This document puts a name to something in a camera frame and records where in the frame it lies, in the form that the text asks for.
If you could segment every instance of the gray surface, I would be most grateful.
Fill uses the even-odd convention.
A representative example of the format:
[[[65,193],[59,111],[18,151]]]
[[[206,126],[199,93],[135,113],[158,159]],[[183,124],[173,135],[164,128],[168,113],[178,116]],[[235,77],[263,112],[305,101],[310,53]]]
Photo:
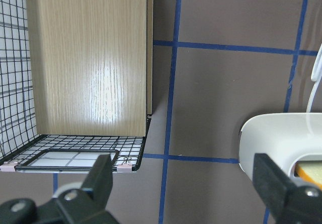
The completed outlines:
[[[264,212],[238,164],[169,162],[164,224],[260,224]]]
[[[322,0],[308,0],[301,49],[318,50],[322,43]]]
[[[153,39],[173,39],[176,0],[154,0],[153,9]]]
[[[153,117],[144,149],[148,154],[164,153],[171,52],[170,47],[153,48]]]
[[[113,174],[107,210],[121,223],[151,224],[158,220],[162,160],[143,159],[136,173]],[[59,185],[83,181],[85,175],[60,174]]]
[[[282,112],[289,55],[178,49],[170,154],[237,158],[250,117]]]
[[[289,112],[306,111],[308,98],[314,84],[311,81],[314,61],[315,57],[313,56],[300,56],[298,58]],[[322,112],[322,84],[320,84],[320,87],[317,89],[312,112]]]
[[[172,40],[176,0],[154,0],[154,40]],[[308,0],[301,49],[322,39],[321,0]],[[182,0],[181,41],[294,49],[302,0]],[[162,154],[172,49],[154,47],[153,109],[145,153]],[[300,56],[290,111],[304,111],[315,57]],[[170,154],[236,158],[250,117],[282,112],[292,55],[179,48]],[[320,87],[313,105],[322,111]],[[157,223],[162,160],[116,174],[108,209],[121,223]],[[59,185],[85,175],[60,174]],[[0,173],[0,202],[52,194],[52,175]],[[169,161],[164,224],[260,224],[264,205],[236,164]],[[275,223],[270,217],[268,223]]]
[[[294,49],[302,0],[182,0],[180,41]]]
[[[0,172],[0,204],[16,198],[31,198],[37,205],[52,196],[52,174]]]

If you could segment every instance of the wire mesh basket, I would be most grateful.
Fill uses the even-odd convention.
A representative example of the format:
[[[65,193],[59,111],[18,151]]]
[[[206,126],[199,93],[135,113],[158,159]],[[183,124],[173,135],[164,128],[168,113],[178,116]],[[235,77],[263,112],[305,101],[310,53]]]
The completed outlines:
[[[88,171],[99,154],[111,154],[114,171],[123,163],[136,171],[146,137],[37,134],[26,0],[0,2],[0,165],[26,172]]]

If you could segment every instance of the blue tape line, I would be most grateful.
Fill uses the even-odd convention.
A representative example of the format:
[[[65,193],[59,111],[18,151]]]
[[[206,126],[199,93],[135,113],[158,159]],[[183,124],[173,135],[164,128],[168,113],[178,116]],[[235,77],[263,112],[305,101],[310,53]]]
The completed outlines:
[[[147,159],[166,159],[165,155],[158,155],[158,154],[143,154],[143,158]]]
[[[209,157],[194,157],[194,156],[180,156],[180,155],[159,155],[159,154],[143,154],[143,158],[147,159],[168,159],[179,161],[195,161],[195,162],[213,162],[213,163],[228,163],[238,164],[238,159],[225,159],[225,158],[209,158]]]
[[[295,72],[296,72],[298,55],[299,55],[299,52],[300,52],[299,49],[300,49],[300,46],[301,46],[302,31],[303,31],[303,25],[304,25],[304,21],[305,21],[305,13],[306,13],[306,9],[307,9],[307,1],[308,0],[303,0],[303,3],[302,3],[300,22],[298,24],[296,42],[295,42],[295,49],[294,49],[295,54],[293,56],[290,77],[288,79],[288,88],[287,88],[286,97],[285,97],[284,112],[288,112],[288,109],[289,109],[289,106],[290,106],[290,101],[291,101],[291,96],[292,96],[292,89],[293,89],[293,80],[294,80],[294,76],[295,76]]]
[[[173,41],[165,41],[165,40],[153,40],[154,46],[174,46]]]
[[[163,217],[165,212],[167,174],[168,174],[168,159],[165,159],[163,161],[163,167],[162,167],[161,195],[160,195],[160,204],[159,204],[159,224],[163,224]]]
[[[53,182],[53,193],[55,193],[58,188],[58,174],[52,174],[52,182]]]
[[[299,50],[299,55],[309,55],[309,56],[317,56],[317,51],[313,50]]]
[[[190,157],[190,156],[178,156],[170,155],[169,160],[180,160],[180,161],[197,161],[197,162],[213,162],[213,163],[228,163],[238,164],[238,159],[223,159],[223,158],[208,158],[208,157]]]
[[[176,0],[173,44],[176,44],[179,38],[180,14],[181,14],[181,0]],[[173,107],[173,94],[174,94],[174,87],[175,87],[177,52],[178,52],[178,48],[176,46],[173,46],[172,57],[171,57],[167,124],[166,124],[166,137],[165,137],[165,150],[164,150],[165,156],[169,155],[169,148],[170,148],[172,107]],[[166,188],[167,188],[167,173],[168,173],[168,158],[165,158],[163,161],[163,169],[162,169],[162,182],[161,182],[160,205],[159,205],[159,224],[163,224],[163,218],[164,218],[165,198],[166,198]]]
[[[287,54],[287,55],[294,54],[294,50],[291,50],[291,49],[279,49],[279,48],[267,48],[267,47],[255,47],[255,46],[243,46],[243,45],[204,44],[204,43],[191,43],[191,42],[172,42],[172,41],[163,41],[163,40],[155,40],[153,44],[156,46],[171,46],[171,47],[195,48],[195,49],[216,49],[216,50],[245,51],[245,52],[259,52],[259,53]]]
[[[270,216],[270,210],[268,208],[266,208],[265,214],[264,214],[264,219],[263,219],[263,224],[267,224],[269,216]]]

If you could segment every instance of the black wire grid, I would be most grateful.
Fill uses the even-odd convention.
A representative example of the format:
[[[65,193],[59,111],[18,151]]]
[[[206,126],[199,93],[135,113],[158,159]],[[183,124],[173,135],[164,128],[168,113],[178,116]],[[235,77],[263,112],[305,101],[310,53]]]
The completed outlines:
[[[114,171],[125,162],[132,164],[133,171],[137,170],[145,137],[37,134],[26,0],[0,2],[0,165],[18,162],[16,170],[48,171],[51,168],[29,164],[50,151],[116,151]]]

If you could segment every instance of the wooden board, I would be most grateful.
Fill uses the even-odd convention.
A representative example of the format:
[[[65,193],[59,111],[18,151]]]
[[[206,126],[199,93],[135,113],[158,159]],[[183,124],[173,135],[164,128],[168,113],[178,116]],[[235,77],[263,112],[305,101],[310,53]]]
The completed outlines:
[[[147,0],[147,113],[152,114],[153,0]]]
[[[39,134],[145,136],[147,0],[27,0]]]

